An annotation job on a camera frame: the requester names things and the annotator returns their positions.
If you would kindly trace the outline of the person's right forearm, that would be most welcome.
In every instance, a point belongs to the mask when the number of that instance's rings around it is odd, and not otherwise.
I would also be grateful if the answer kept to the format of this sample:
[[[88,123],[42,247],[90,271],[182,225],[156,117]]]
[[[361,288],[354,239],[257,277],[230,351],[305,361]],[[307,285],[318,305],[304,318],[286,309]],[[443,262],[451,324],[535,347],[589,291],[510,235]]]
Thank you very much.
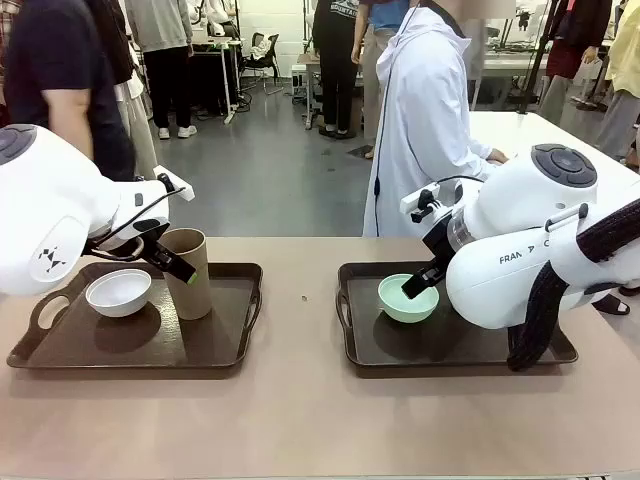
[[[475,178],[488,177],[495,166],[489,162],[492,149],[467,134],[446,136],[442,141],[444,176],[465,175]]]

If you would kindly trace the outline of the pale green bowl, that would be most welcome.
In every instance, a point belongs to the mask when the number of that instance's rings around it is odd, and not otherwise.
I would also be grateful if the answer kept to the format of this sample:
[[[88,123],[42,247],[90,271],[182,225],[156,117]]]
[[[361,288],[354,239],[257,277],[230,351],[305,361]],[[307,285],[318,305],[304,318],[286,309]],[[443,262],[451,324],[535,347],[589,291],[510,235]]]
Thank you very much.
[[[409,274],[395,274],[384,278],[378,286],[382,310],[393,320],[414,324],[428,318],[439,304],[440,295],[435,287],[429,287],[413,299],[409,299],[402,286],[411,278]]]

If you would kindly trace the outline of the person in grey shirt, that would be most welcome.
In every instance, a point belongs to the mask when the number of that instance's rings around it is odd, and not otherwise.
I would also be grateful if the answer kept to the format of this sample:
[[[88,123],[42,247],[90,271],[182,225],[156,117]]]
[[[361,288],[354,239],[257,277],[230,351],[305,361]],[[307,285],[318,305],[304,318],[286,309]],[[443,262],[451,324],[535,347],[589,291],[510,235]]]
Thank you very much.
[[[124,0],[135,43],[143,54],[153,120],[162,140],[170,138],[169,110],[175,110],[177,136],[197,133],[191,121],[189,59],[193,54],[187,0]]]

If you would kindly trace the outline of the person in blue shirt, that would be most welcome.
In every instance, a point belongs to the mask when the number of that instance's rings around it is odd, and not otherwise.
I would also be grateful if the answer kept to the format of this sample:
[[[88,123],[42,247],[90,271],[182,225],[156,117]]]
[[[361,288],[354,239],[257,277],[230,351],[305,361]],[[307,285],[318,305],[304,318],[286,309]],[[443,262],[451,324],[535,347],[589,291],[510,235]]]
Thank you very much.
[[[351,60],[362,67],[364,138],[373,148],[382,96],[377,62],[397,33],[409,6],[410,0],[358,0]],[[373,148],[365,154],[367,159],[373,159]]]

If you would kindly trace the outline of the foot in black sandal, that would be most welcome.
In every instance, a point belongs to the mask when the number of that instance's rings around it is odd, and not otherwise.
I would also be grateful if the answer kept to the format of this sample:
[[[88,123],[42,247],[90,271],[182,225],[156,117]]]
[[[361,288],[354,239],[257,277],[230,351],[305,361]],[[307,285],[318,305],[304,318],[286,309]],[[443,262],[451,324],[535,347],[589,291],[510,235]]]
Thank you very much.
[[[625,297],[634,297],[640,295],[640,286],[635,288],[621,286],[618,292]],[[613,294],[607,294],[601,300],[594,302],[592,306],[600,313],[626,316],[630,313],[630,307]]]

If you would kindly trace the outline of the person in plaid shirt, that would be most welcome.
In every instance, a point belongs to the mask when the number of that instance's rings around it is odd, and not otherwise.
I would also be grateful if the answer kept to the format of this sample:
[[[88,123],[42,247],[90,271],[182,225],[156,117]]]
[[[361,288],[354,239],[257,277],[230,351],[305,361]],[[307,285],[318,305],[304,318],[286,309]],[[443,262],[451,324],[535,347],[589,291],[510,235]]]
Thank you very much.
[[[21,8],[22,0],[0,0],[0,112],[6,108],[4,95],[5,54],[11,36],[12,25]]]

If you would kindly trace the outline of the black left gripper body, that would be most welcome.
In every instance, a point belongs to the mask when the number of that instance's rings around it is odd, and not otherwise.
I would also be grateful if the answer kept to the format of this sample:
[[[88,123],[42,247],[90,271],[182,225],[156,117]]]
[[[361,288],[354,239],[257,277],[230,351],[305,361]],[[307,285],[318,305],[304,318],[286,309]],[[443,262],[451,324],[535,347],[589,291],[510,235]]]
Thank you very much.
[[[168,224],[156,218],[127,221],[123,225],[87,240],[87,254],[105,260],[172,263],[173,254],[159,243]]]

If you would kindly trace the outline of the black pole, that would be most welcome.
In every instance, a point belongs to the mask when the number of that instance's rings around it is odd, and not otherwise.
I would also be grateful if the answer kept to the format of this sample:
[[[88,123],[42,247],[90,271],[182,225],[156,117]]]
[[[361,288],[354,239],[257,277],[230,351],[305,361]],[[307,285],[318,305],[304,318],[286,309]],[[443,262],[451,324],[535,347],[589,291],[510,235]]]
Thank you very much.
[[[529,68],[527,69],[527,77],[526,77],[524,93],[522,95],[522,99],[517,108],[517,113],[520,115],[527,113],[528,106],[531,103],[533,92],[538,80],[538,73],[540,70],[542,59],[546,50],[546,46],[549,42],[549,31],[553,24],[553,17],[555,15],[558,1],[559,0],[547,0],[546,2],[544,14],[543,14],[542,29],[536,36],[537,45],[535,47],[534,55],[532,57],[533,62],[529,65]]]

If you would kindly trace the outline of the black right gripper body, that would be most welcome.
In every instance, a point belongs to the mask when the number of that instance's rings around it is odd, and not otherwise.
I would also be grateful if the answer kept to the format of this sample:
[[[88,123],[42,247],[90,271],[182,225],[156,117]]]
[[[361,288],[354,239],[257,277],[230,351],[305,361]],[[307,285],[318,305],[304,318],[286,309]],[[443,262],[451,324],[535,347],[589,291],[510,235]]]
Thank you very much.
[[[448,238],[450,218],[439,219],[423,237],[423,243],[434,255],[435,269],[445,274],[450,261],[454,257],[454,248]]]

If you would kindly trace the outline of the white bowl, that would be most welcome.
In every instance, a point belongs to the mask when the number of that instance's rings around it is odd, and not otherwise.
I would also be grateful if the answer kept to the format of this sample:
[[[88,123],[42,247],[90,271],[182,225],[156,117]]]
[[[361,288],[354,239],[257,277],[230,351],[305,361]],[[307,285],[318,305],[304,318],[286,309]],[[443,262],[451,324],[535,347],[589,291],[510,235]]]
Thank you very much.
[[[151,276],[140,269],[122,269],[101,276],[85,292],[88,304],[109,318],[123,318],[141,310],[148,301]]]

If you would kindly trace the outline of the person in yellow shirt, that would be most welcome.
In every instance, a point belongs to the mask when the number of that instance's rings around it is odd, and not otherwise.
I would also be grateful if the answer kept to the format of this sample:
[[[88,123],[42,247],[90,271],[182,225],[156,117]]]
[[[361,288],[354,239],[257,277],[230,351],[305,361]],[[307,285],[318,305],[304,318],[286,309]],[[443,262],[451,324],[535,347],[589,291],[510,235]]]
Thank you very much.
[[[614,160],[626,156],[640,116],[640,0],[628,0],[609,50],[606,79],[613,87],[595,147]]]

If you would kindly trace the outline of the tall brown cup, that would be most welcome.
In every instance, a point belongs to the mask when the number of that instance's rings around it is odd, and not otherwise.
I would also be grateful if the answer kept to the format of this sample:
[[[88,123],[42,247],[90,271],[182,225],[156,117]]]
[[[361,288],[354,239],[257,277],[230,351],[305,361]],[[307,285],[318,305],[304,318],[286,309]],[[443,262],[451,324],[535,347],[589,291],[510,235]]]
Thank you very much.
[[[159,243],[195,268],[196,277],[190,283],[163,274],[178,317],[197,320],[206,316],[212,310],[212,300],[205,235],[196,229],[173,229],[164,233]]]

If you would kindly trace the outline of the grey workbench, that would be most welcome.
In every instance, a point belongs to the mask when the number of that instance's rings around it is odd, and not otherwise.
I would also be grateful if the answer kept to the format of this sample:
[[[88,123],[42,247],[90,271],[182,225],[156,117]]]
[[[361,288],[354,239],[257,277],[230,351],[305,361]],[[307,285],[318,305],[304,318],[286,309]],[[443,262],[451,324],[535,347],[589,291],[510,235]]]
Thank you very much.
[[[481,111],[517,111],[534,51],[488,50],[473,94],[473,108]],[[545,52],[529,109],[538,103],[547,86],[547,60],[548,53]]]

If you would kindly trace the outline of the person in black T-shirt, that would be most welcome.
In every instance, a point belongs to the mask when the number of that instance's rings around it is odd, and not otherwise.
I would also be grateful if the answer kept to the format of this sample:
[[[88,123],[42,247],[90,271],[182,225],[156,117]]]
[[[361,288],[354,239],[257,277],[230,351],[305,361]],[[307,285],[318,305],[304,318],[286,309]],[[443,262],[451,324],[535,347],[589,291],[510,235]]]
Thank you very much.
[[[312,27],[322,84],[323,136],[350,139],[352,97],[358,67],[351,59],[357,0],[317,0]]]

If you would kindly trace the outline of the person in white hooded coat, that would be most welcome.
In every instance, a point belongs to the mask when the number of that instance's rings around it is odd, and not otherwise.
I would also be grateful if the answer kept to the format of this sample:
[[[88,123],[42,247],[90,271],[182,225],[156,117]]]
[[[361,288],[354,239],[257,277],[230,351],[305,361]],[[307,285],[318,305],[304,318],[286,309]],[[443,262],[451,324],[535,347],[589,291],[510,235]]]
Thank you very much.
[[[366,237],[422,237],[421,226],[400,212],[401,199],[434,181],[472,177],[442,171],[445,137],[472,137],[462,18],[463,0],[419,0],[377,62],[382,100]]]

